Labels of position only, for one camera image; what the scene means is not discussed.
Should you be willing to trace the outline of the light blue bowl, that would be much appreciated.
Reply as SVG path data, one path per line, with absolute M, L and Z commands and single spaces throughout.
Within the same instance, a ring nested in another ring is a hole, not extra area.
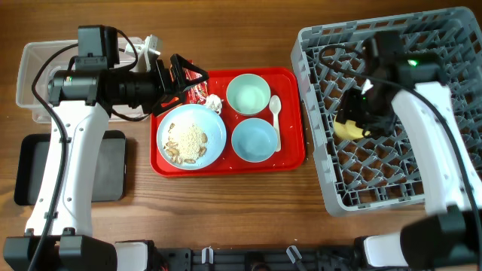
M 236 125 L 231 136 L 234 152 L 249 163 L 261 163 L 271 158 L 279 142 L 275 128 L 260 118 L 241 121 Z

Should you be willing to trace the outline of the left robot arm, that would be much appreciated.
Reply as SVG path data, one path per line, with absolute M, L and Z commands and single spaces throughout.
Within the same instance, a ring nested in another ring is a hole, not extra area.
M 82 26 L 65 70 L 55 73 L 40 99 L 52 128 L 47 161 L 24 234 L 5 241 L 3 257 L 14 270 L 164 270 L 151 240 L 111 244 L 92 235 L 91 201 L 99 149 L 116 107 L 159 116 L 180 105 L 208 73 L 179 55 L 165 67 L 157 55 L 148 70 L 121 65 L 119 29 Z

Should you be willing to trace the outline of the white tissue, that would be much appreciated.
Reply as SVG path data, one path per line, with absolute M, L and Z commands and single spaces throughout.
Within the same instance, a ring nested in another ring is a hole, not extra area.
M 204 106 L 214 111 L 217 115 L 219 115 L 221 113 L 222 106 L 223 106 L 222 102 L 223 100 L 219 96 L 215 94 L 210 94 L 207 96 Z

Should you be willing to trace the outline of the white plastic spoon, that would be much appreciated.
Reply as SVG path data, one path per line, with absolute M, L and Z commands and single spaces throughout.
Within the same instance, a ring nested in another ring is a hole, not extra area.
M 269 109 L 273 115 L 273 128 L 276 131 L 277 135 L 277 146 L 276 146 L 276 152 L 281 151 L 281 135 L 280 135 L 280 128 L 279 128 L 279 113 L 282 109 L 282 103 L 280 98 L 277 95 L 273 95 L 270 98 L 269 102 Z

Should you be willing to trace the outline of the red snack wrapper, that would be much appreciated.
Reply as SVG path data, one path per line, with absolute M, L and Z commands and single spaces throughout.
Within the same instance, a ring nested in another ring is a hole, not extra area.
M 188 69 L 184 69 L 184 70 L 185 70 L 186 78 L 190 81 L 202 77 L 200 73 L 193 72 Z M 207 96 L 208 96 L 208 86 L 207 86 L 207 82 L 204 81 L 193 86 L 186 92 L 186 103 L 204 105 L 204 103 L 206 102 Z

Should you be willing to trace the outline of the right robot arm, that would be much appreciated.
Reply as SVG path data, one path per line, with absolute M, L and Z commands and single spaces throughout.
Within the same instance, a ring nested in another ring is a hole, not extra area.
M 453 113 L 441 59 L 407 54 L 397 32 L 365 40 L 365 83 L 342 97 L 334 131 L 342 139 L 390 133 L 400 121 L 423 183 L 426 217 L 362 242 L 370 267 L 432 269 L 481 262 L 481 181 Z

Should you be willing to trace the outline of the light blue plate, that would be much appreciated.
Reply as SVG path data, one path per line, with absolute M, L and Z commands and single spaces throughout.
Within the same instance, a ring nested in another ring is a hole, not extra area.
M 161 157 L 176 169 L 194 171 L 212 165 L 227 142 L 224 121 L 203 105 L 181 105 L 166 113 L 157 128 Z

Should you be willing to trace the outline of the mint green bowl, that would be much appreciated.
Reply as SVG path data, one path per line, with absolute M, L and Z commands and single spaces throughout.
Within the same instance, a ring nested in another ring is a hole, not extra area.
M 237 113 L 254 116 L 263 111 L 270 101 L 269 84 L 259 75 L 236 76 L 227 86 L 226 98 L 229 106 Z

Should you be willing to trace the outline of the yellow cup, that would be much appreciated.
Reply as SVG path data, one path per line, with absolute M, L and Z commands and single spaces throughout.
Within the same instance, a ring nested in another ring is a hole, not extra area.
M 345 123 L 334 121 L 334 133 L 342 140 L 358 140 L 363 139 L 365 136 L 369 136 L 371 133 L 365 131 L 362 128 L 356 126 L 356 122 L 347 120 Z

